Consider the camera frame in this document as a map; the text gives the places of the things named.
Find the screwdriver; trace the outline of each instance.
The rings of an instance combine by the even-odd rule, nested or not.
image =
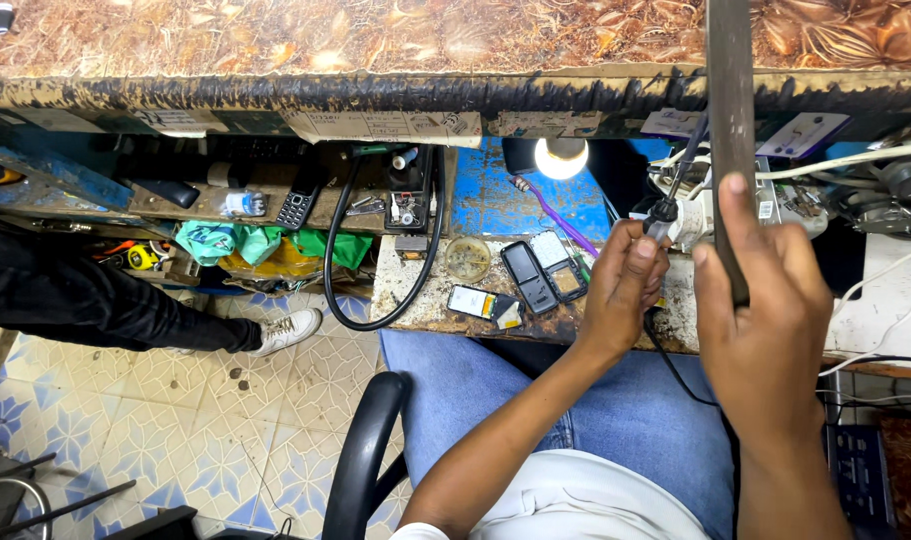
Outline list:
[[[582,257],[582,253],[575,249],[575,246],[572,245],[572,240],[569,238],[569,235],[566,234],[564,228],[560,228],[562,231],[562,236],[566,238],[566,241],[569,242],[569,248],[572,250],[572,258],[575,259],[575,264],[578,265],[578,272],[582,275],[582,279],[585,280],[585,283],[588,283],[592,280],[592,268],[589,268],[588,264],[585,264],[585,259]]]

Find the tiled floor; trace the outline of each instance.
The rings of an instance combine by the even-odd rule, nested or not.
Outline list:
[[[364,320],[364,300],[340,304]],[[0,370],[0,451],[18,460],[58,453],[37,474],[55,508],[138,480],[59,518],[56,536],[98,539],[159,508],[190,505],[203,537],[274,531],[288,515],[293,534],[319,537],[353,411],[384,369],[377,336],[339,325],[318,295],[219,297],[209,311],[262,320],[305,307],[326,315],[317,335],[263,358],[96,349],[21,334]],[[397,428],[385,464],[400,451]],[[391,535],[410,492],[407,483],[393,492],[367,538]]]

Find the light bulb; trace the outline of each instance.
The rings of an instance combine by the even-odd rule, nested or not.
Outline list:
[[[575,176],[589,160],[589,143],[584,140],[581,142],[581,151],[571,158],[563,159],[549,153],[548,143],[540,138],[535,144],[535,166],[539,167],[539,172],[553,180],[566,180]]]

